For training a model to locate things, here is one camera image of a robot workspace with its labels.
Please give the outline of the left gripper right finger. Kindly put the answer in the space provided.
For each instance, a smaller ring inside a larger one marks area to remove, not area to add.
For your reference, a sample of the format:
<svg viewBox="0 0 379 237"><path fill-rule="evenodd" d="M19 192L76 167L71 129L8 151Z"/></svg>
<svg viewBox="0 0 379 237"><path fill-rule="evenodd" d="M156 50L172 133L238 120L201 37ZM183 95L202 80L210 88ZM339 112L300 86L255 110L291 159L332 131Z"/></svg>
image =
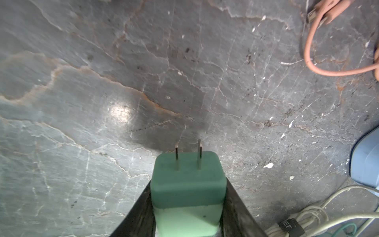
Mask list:
<svg viewBox="0 0 379 237"><path fill-rule="evenodd" d="M237 191L227 180L226 196L220 220L222 237L266 237Z"/></svg>

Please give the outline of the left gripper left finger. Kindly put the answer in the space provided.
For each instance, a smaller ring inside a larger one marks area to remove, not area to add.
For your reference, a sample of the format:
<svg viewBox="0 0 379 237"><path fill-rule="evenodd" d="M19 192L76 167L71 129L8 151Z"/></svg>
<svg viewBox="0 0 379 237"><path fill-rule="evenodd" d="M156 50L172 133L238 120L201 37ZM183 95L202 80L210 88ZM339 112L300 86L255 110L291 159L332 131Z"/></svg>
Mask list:
<svg viewBox="0 0 379 237"><path fill-rule="evenodd" d="M151 197L151 181L146 185L124 220L110 237L154 237L156 221Z"/></svg>

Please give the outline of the green charger plug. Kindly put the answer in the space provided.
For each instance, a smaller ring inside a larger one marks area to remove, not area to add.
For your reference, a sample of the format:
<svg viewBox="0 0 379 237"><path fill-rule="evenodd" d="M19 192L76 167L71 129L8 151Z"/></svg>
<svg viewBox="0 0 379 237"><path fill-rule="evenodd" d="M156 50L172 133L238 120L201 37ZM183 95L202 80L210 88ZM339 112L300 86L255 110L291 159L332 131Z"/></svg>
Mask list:
<svg viewBox="0 0 379 237"><path fill-rule="evenodd" d="M162 153L150 182L161 237L212 237L220 226L227 178L219 157L204 151Z"/></svg>

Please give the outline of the blue power strip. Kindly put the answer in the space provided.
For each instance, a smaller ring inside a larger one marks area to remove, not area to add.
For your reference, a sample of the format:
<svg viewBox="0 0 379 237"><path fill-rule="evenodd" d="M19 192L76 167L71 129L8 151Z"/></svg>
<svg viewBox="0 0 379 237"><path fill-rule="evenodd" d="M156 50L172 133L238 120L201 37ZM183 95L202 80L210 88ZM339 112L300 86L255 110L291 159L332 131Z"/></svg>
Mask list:
<svg viewBox="0 0 379 237"><path fill-rule="evenodd" d="M350 177L356 183L375 189L379 195L379 129L364 135L353 147Z"/></svg>

